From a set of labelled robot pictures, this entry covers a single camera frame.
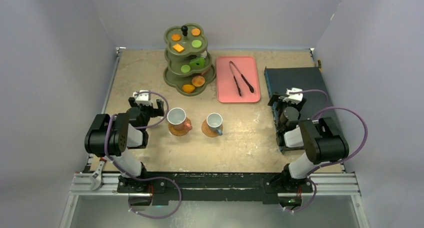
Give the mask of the orange mug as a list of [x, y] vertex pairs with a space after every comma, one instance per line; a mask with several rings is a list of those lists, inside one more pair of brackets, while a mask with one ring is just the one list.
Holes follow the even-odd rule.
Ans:
[[171, 128], [176, 131], [191, 131], [193, 128], [182, 108], [172, 108], [168, 111], [166, 118]]

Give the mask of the pink serving tray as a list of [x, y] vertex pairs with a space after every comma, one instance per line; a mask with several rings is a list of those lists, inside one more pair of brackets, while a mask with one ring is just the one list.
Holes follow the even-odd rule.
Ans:
[[216, 96], [221, 103], [256, 103], [261, 99], [252, 56], [221, 56], [216, 64]]

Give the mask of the yellow egg tart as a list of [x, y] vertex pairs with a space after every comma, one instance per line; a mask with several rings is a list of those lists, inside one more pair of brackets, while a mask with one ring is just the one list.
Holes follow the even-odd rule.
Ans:
[[193, 93], [195, 89], [196, 89], [196, 87], [194, 85], [192, 85], [192, 84], [184, 84], [182, 86], [183, 92], [184, 93], [187, 93], [187, 94]]

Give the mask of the green macaron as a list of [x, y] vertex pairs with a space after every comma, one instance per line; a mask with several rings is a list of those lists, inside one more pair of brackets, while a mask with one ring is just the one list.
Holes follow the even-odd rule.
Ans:
[[199, 48], [201, 48], [201, 47], [202, 47], [202, 45], [203, 45], [203, 43], [202, 43], [202, 41], [201, 41], [201, 40], [193, 40], [193, 41], [191, 42], [191, 46], [192, 46], [193, 48], [195, 48], [195, 49], [199, 49]]
[[180, 70], [181, 70], [182, 73], [186, 74], [191, 70], [191, 67], [190, 67], [190, 65], [182, 65]]

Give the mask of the paw print bun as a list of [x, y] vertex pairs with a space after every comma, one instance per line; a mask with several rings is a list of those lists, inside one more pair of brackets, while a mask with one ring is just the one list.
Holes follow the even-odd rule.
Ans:
[[191, 84], [195, 87], [201, 87], [205, 84], [205, 82], [206, 79], [201, 75], [194, 76], [191, 80]]

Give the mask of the green three-tier stand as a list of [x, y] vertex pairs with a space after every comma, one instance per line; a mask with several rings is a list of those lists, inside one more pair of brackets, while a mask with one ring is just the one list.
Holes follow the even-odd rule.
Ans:
[[[193, 28], [201, 29], [201, 35], [194, 37], [191, 34]], [[172, 34], [180, 34], [181, 40], [174, 42], [171, 40]], [[168, 28], [163, 35], [166, 49], [164, 51], [164, 57], [167, 62], [167, 66], [163, 72], [163, 79], [170, 87], [175, 88], [180, 94], [185, 96], [196, 96], [202, 93], [206, 85], [211, 83], [217, 75], [216, 68], [213, 64], [213, 59], [208, 52], [208, 39], [205, 36], [203, 28], [195, 23], [187, 23], [182, 26], [173, 26]], [[191, 43], [193, 40], [201, 40], [202, 47], [195, 49]], [[179, 43], [184, 46], [185, 50], [182, 53], [177, 53], [173, 49], [173, 45]], [[194, 70], [191, 69], [188, 73], [184, 74], [181, 72], [182, 65], [189, 65], [191, 59], [202, 56], [205, 58], [205, 67], [203, 69]], [[196, 87], [194, 92], [191, 94], [184, 93], [182, 86], [184, 84], [192, 84], [192, 78], [194, 76], [201, 75], [205, 78], [205, 84], [201, 87]]]

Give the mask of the grey mug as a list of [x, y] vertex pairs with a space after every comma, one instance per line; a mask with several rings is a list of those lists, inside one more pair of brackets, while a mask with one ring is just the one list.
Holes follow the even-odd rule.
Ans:
[[206, 123], [210, 131], [216, 133], [218, 136], [222, 136], [223, 118], [219, 113], [210, 113], [206, 118]]

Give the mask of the yellow square cracker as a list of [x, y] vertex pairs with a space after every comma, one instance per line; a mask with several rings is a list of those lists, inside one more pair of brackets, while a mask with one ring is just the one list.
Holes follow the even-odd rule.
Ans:
[[182, 53], [184, 50], [185, 50], [185, 48], [184, 48], [184, 46], [182, 46], [181, 44], [179, 44], [179, 43], [176, 43], [176, 44], [174, 44], [173, 46], [172, 46], [172, 48], [177, 52], [177, 53]]

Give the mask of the round orange cookie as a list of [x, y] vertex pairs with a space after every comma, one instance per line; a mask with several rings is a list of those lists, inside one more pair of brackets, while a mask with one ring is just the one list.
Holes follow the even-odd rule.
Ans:
[[182, 39], [180, 34], [172, 34], [171, 35], [171, 40], [174, 42], [180, 41]]

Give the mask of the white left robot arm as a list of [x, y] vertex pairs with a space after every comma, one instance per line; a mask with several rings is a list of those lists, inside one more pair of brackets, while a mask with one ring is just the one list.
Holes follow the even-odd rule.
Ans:
[[145, 176], [144, 164], [130, 150], [147, 147], [147, 128], [153, 127], [149, 125], [150, 119], [166, 118], [168, 109], [164, 106], [169, 104], [165, 99], [157, 99], [155, 108], [150, 96], [141, 99], [130, 97], [128, 102], [130, 108], [125, 113], [95, 116], [85, 136], [84, 147], [87, 153], [112, 163], [123, 178], [130, 178], [129, 185], [136, 192], [144, 192], [149, 181], [163, 178]]

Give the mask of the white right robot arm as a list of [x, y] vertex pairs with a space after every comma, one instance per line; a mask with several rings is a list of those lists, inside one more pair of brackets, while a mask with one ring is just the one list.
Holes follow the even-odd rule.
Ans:
[[323, 164], [341, 161], [349, 155], [349, 145], [331, 117], [301, 119], [301, 110], [306, 103], [300, 95], [277, 92], [270, 96], [268, 106], [273, 111], [276, 143], [285, 153], [304, 150], [294, 162], [287, 164], [278, 177], [286, 191], [293, 191], [304, 182], [311, 171]]

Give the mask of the dark grey flat box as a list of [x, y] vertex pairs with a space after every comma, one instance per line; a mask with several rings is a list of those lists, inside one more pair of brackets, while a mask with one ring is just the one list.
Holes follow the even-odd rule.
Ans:
[[285, 108], [279, 119], [273, 118], [279, 151], [285, 154], [289, 151], [303, 150], [302, 147], [286, 146], [284, 134], [295, 129], [300, 120], [312, 119], [315, 113], [333, 105], [331, 99], [326, 98], [325, 94], [318, 91], [328, 92], [321, 72], [317, 67], [265, 68], [264, 77], [269, 99], [274, 92], [286, 95], [286, 90], [291, 88], [299, 88], [303, 91], [313, 90], [313, 92], [303, 94], [306, 103], [300, 112], [300, 119], [298, 119], [298, 111], [293, 107]]

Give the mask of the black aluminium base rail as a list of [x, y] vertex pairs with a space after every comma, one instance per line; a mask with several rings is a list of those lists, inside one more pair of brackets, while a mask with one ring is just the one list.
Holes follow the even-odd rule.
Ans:
[[146, 198], [152, 205], [170, 201], [247, 201], [297, 206], [315, 196], [359, 195], [354, 174], [314, 173], [308, 180], [290, 180], [281, 173], [148, 172], [150, 181], [123, 178], [118, 173], [101, 176], [100, 187], [92, 187], [91, 174], [73, 178], [72, 195], [121, 195]]

